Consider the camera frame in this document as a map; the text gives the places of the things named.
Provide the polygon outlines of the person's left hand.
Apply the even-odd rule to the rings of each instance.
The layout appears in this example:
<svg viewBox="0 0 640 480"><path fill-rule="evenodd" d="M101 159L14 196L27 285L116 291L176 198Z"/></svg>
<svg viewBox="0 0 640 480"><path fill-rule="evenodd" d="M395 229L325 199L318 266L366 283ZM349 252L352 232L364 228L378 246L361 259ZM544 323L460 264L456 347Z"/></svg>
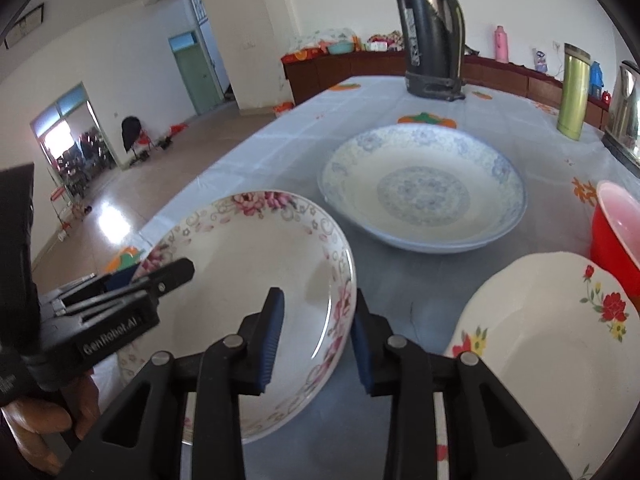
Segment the person's left hand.
<svg viewBox="0 0 640 480"><path fill-rule="evenodd" d="M21 399L2 408L2 415L16 441L22 456L36 469L46 474L58 474L62 463L43 437L46 434L62 434L74 427L76 436L82 440L100 417L99 389L93 380L90 368L77 378L68 389L76 404L76 422L60 406L35 399Z"/></svg>

